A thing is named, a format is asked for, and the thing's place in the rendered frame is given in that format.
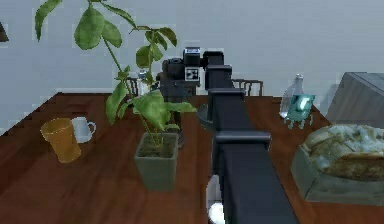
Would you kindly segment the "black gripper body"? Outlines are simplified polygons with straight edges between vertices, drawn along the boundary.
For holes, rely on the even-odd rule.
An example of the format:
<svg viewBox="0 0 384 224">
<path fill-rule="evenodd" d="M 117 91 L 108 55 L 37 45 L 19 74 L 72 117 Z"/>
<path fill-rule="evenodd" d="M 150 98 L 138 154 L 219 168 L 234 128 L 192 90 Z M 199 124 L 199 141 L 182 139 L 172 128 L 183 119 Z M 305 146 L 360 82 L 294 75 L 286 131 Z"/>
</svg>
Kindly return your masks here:
<svg viewBox="0 0 384 224">
<path fill-rule="evenodd" d="M 162 71 L 156 75 L 160 82 L 159 89 L 166 102 L 187 102 L 196 95 L 200 80 L 185 80 L 185 65 L 181 58 L 172 58 L 162 62 Z"/>
</svg>

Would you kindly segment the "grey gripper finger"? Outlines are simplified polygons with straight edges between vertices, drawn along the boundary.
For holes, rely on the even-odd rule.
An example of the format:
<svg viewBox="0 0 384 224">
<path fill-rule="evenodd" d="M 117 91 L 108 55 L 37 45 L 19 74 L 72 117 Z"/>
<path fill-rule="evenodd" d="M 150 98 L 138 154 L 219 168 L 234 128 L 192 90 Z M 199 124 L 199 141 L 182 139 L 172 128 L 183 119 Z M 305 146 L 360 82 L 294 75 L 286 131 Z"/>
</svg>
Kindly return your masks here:
<svg viewBox="0 0 384 224">
<path fill-rule="evenodd" d="M 181 128 L 181 115 L 180 115 L 180 112 L 173 111 L 173 118 L 174 118 L 175 124 L 177 124 L 179 126 L 179 128 L 176 129 L 176 131 L 177 131 L 178 136 L 179 136 L 178 148 L 181 149 L 184 146 L 185 139 L 184 139 L 183 130 Z"/>
</svg>

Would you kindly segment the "dark grey bowl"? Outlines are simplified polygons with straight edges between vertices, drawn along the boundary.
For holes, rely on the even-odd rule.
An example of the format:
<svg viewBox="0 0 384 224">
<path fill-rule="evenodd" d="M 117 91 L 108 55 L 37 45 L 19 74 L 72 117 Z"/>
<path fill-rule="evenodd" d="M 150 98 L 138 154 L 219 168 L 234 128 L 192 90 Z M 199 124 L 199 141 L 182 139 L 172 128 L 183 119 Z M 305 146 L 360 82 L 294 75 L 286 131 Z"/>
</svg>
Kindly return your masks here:
<svg viewBox="0 0 384 224">
<path fill-rule="evenodd" d="M 200 105 L 198 110 L 197 110 L 196 115 L 197 115 L 197 118 L 198 118 L 201 126 L 205 130 L 210 131 L 210 132 L 214 131 L 213 122 L 208 119 L 208 105 L 207 104 Z"/>
</svg>

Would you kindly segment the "small clear glass shaker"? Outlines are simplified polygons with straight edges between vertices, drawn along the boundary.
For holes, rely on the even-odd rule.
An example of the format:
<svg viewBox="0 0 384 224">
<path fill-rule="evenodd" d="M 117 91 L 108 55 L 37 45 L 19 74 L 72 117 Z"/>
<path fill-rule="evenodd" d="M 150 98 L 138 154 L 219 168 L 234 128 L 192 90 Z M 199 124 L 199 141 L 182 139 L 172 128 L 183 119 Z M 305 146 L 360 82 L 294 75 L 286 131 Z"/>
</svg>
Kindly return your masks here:
<svg viewBox="0 0 384 224">
<path fill-rule="evenodd" d="M 145 95 L 150 91 L 150 86 L 148 84 L 147 79 L 147 71 L 144 69 L 141 69 L 138 73 L 138 94 L 139 95 Z"/>
</svg>

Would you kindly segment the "green house plant grey pot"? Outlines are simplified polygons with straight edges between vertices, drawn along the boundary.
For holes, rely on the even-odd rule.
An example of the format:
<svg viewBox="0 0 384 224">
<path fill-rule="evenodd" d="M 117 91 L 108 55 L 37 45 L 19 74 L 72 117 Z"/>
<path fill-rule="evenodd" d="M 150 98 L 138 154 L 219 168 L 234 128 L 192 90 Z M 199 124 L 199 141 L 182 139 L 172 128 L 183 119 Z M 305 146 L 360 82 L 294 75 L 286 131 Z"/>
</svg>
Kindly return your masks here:
<svg viewBox="0 0 384 224">
<path fill-rule="evenodd" d="M 155 89 L 152 64 L 163 58 L 169 45 L 177 45 L 176 33 L 169 27 L 153 28 L 137 25 L 125 10 L 114 7 L 107 0 L 86 0 L 87 8 L 80 17 L 74 31 L 75 44 L 82 50 L 91 50 L 103 43 L 108 49 L 119 48 L 123 39 L 119 28 L 108 21 L 95 5 L 126 20 L 134 31 L 143 31 L 148 43 L 136 51 L 136 65 L 144 70 L 143 83 L 149 91 L 135 96 L 128 86 L 130 68 L 119 67 L 118 84 L 106 100 L 106 116 L 113 124 L 125 115 L 128 109 L 138 115 L 145 132 L 136 147 L 133 160 L 139 176 L 149 191 L 171 191 L 174 188 L 178 160 L 180 125 L 172 114 L 192 113 L 196 108 L 189 102 L 173 102 L 165 98 L 166 86 Z"/>
</svg>

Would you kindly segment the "dark wooden chair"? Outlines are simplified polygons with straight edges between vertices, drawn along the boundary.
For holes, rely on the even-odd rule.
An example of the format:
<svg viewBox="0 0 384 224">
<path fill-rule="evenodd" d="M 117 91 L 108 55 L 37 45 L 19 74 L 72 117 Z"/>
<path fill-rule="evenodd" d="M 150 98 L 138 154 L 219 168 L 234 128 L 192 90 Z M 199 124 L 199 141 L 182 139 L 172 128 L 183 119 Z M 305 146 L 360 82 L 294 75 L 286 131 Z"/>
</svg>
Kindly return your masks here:
<svg viewBox="0 0 384 224">
<path fill-rule="evenodd" d="M 138 79 L 134 77 L 128 77 L 127 84 L 129 85 L 132 94 L 134 96 L 138 96 Z"/>
<path fill-rule="evenodd" d="M 264 82 L 260 80 L 246 80 L 246 79 L 233 79 L 232 80 L 235 87 L 244 89 L 248 96 L 252 95 L 253 89 L 255 86 L 258 86 L 257 95 L 263 95 Z"/>
</svg>

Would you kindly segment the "white round object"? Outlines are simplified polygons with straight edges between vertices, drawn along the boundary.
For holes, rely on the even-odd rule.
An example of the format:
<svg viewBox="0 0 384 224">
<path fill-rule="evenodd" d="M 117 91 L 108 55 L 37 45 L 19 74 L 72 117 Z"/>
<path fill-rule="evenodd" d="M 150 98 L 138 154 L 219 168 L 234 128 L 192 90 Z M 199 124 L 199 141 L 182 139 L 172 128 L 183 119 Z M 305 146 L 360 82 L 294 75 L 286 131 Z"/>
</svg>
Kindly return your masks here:
<svg viewBox="0 0 384 224">
<path fill-rule="evenodd" d="M 206 210 L 210 224 L 225 224 L 219 176 L 212 175 L 206 187 Z"/>
</svg>

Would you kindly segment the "white mug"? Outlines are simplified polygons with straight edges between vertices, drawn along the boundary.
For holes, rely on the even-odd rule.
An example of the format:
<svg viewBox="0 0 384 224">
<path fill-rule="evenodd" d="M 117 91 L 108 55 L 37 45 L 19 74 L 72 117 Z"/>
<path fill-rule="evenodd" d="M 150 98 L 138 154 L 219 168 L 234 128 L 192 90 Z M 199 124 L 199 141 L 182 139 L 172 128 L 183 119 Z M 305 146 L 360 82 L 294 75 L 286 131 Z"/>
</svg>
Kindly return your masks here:
<svg viewBox="0 0 384 224">
<path fill-rule="evenodd" d="M 90 141 L 97 130 L 94 122 L 88 121 L 86 117 L 76 117 L 71 120 L 75 138 L 78 143 Z"/>
</svg>

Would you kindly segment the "clear glass bottle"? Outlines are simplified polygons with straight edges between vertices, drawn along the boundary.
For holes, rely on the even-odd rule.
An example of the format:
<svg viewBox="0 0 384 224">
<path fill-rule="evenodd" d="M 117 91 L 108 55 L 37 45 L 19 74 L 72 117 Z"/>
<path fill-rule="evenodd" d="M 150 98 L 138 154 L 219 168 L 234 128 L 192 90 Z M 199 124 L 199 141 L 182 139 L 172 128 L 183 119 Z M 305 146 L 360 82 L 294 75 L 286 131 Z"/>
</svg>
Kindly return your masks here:
<svg viewBox="0 0 384 224">
<path fill-rule="evenodd" d="M 294 95 L 300 95 L 304 93 L 303 80 L 304 76 L 297 74 L 293 80 L 293 83 L 285 90 L 280 103 L 279 115 L 281 118 L 285 118 L 287 116 L 292 97 Z"/>
</svg>

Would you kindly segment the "orange translucent cup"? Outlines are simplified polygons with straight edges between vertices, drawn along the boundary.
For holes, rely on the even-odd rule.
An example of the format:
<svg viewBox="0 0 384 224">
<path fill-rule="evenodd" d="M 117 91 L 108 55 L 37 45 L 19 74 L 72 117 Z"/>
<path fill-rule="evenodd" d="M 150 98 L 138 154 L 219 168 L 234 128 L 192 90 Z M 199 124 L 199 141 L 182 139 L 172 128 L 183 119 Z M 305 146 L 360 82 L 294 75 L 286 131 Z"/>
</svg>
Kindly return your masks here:
<svg viewBox="0 0 384 224">
<path fill-rule="evenodd" d="M 42 125 L 40 132 L 50 143 L 61 163 L 70 163 L 81 156 L 81 149 L 69 118 L 52 119 Z"/>
</svg>

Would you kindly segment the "teal small figurine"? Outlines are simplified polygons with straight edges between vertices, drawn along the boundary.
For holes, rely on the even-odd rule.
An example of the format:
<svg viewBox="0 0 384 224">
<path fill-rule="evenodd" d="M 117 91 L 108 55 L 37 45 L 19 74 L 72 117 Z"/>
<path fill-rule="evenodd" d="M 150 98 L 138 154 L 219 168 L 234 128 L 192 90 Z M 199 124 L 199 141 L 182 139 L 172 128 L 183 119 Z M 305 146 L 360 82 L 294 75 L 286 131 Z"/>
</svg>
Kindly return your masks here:
<svg viewBox="0 0 384 224">
<path fill-rule="evenodd" d="M 314 100 L 315 95 L 313 94 L 295 94 L 292 97 L 287 116 L 284 118 L 284 122 L 289 121 L 289 129 L 292 129 L 295 123 L 298 123 L 298 127 L 303 129 L 307 118 L 310 118 L 309 124 L 313 123 L 311 108 Z"/>
</svg>

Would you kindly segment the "brown bread loaf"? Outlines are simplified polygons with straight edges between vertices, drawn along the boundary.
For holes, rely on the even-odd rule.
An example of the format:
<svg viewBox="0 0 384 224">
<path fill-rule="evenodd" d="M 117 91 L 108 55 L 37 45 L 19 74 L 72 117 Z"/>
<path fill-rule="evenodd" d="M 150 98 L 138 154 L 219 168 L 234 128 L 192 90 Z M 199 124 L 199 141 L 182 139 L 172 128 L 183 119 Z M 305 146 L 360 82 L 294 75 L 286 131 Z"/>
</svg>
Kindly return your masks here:
<svg viewBox="0 0 384 224">
<path fill-rule="evenodd" d="M 338 124 L 312 132 L 301 144 L 322 173 L 356 181 L 384 181 L 384 129 Z"/>
</svg>

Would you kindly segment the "grey box cabinet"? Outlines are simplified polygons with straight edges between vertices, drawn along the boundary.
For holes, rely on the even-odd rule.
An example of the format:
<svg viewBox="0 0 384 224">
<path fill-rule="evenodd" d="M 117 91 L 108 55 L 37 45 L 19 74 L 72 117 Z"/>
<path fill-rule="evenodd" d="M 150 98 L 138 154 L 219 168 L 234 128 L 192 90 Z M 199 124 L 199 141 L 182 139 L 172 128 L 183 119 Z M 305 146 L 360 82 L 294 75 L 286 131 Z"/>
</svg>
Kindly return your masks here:
<svg viewBox="0 0 384 224">
<path fill-rule="evenodd" d="M 384 129 L 384 73 L 345 72 L 326 118 Z"/>
</svg>

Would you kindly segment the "dark wall object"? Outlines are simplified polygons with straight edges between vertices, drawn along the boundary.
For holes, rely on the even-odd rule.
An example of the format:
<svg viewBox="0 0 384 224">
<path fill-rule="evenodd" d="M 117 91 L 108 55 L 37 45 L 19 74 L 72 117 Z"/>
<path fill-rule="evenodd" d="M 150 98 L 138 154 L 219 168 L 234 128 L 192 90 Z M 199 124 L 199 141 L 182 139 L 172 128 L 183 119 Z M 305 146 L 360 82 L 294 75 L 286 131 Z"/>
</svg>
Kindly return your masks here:
<svg viewBox="0 0 384 224">
<path fill-rule="evenodd" d="M 8 42 L 9 41 L 9 38 L 6 34 L 6 31 L 2 25 L 2 23 L 0 22 L 0 42 Z"/>
</svg>

